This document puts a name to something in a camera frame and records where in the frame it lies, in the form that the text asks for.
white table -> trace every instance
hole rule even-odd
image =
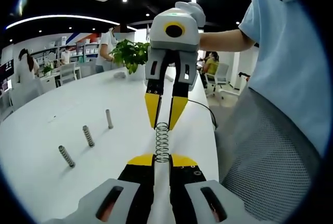
[[[155,131],[146,110],[146,87],[143,81],[113,78],[120,70],[125,71],[96,74],[43,94],[0,125],[3,173],[36,221],[69,215],[76,210],[80,198],[107,179],[118,178],[134,156],[154,153]],[[174,77],[174,68],[168,68],[167,73]],[[168,121],[172,85],[165,80],[159,122]],[[200,78],[189,99],[207,105]],[[106,109],[111,112],[112,130],[107,127]],[[88,125],[95,141],[93,148],[83,135],[84,125]],[[75,168],[68,167],[59,145],[67,149]],[[213,125],[206,108],[188,102],[174,130],[169,132],[169,145],[170,153],[194,159],[207,180],[219,179]],[[156,181],[168,185],[168,179],[158,173],[156,176]],[[155,193],[155,201],[158,199],[159,193]],[[162,223],[158,208],[153,206],[155,213],[151,213],[150,223],[157,223],[154,218]]]

metal rod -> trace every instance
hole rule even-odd
[[[85,135],[85,138],[87,139],[87,141],[88,141],[88,145],[90,146],[90,147],[93,147],[93,146],[95,146],[95,143],[94,143],[94,141],[93,141],[93,138],[92,138],[92,136],[90,135],[90,132],[89,132],[89,128],[88,128],[88,126],[83,126],[83,133],[84,133],[84,135]]]
[[[67,161],[68,165],[73,168],[75,167],[75,162],[72,160],[70,155],[67,153],[64,146],[59,146],[59,151],[62,154],[63,158]]]
[[[112,125],[112,121],[111,121],[110,110],[107,109],[105,112],[106,112],[106,118],[108,119],[109,129],[112,129],[113,125]]]

hand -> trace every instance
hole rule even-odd
[[[109,55],[109,57],[110,57],[111,59],[107,59],[107,61],[111,61],[111,62],[113,62],[113,61],[114,61],[114,57],[111,56],[111,55]]]

gripper jaw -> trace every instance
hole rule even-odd
[[[148,83],[145,101],[152,128],[156,127],[158,121],[164,77],[168,65],[175,63],[176,67],[169,117],[169,129],[172,130],[187,104],[188,91],[196,81],[196,58],[197,52],[149,48],[148,62],[146,63]]]

curved light strip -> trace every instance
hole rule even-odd
[[[8,25],[6,27],[6,30],[8,30],[9,28],[11,28],[13,26],[16,26],[18,24],[24,23],[24,22],[29,22],[29,21],[32,21],[32,20],[44,19],[44,18],[55,18],[55,17],[81,18],[81,19],[89,19],[89,20],[111,23],[111,24],[115,24],[115,25],[120,24],[120,23],[117,23],[117,22],[112,22],[112,21],[108,21],[108,20],[100,19],[100,18],[96,18],[96,17],[86,17],[86,16],[76,16],[76,15],[48,15],[48,16],[31,17],[31,18],[23,19],[21,21],[14,22],[14,23]],[[137,31],[137,29],[132,28],[130,26],[127,26],[127,28],[130,29],[130,30]]]

